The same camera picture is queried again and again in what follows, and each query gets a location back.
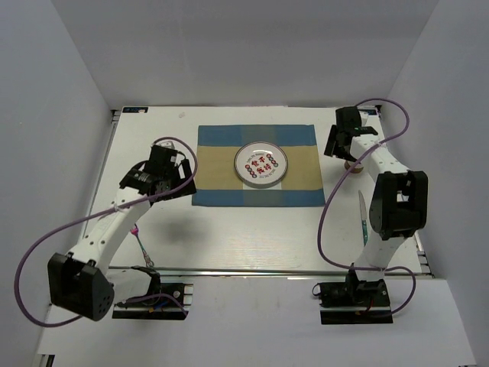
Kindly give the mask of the blue tan white cloth napkin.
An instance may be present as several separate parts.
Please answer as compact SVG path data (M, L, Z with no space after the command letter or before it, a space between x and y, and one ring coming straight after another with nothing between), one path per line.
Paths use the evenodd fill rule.
M284 178L273 187L249 187L238 176L235 156L249 143L266 142L287 156ZM322 174L313 125L201 125L197 143L194 206L323 206Z

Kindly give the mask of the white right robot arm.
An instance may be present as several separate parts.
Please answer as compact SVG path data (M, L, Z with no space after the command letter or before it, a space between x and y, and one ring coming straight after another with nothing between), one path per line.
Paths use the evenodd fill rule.
M397 249L425 226L428 177L401 164L356 106L335 110L325 155L360 164L374 181L368 210L371 234L345 285L346 298L361 305L380 288Z

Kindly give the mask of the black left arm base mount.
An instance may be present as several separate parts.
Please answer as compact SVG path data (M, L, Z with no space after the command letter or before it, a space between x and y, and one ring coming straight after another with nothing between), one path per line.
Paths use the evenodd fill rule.
M193 300L193 281L162 275L142 266L112 269L107 279L115 298L112 318L119 320L185 320Z

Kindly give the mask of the brown metal cup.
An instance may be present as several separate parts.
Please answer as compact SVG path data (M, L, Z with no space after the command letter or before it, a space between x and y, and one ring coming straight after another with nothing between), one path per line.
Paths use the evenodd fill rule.
M344 161L344 168L346 171L349 171L350 174L360 174L364 170L361 163L354 165L354 163L350 161Z

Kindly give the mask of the white plate with red print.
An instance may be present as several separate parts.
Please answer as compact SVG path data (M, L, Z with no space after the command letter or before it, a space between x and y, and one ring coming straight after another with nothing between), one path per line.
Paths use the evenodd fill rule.
M241 147L234 157L238 178L252 189L269 189L280 185L289 166L284 150L265 141L254 141Z

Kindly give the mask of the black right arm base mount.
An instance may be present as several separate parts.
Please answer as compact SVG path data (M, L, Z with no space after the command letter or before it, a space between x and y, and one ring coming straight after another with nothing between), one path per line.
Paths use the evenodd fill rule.
M319 300L322 325L392 324L393 316L385 281L370 289L349 289L347 282L316 283L312 295Z

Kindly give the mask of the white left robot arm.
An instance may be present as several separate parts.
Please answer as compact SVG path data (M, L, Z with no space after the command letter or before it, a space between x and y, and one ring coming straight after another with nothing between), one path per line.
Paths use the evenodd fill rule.
M65 255L54 254L47 264L52 304L93 321L112 306L156 310L181 302L162 291L159 273L148 265L110 273L109 265L138 220L162 200L196 192L189 160L172 141L151 147L150 156L133 166L119 184L107 213Z

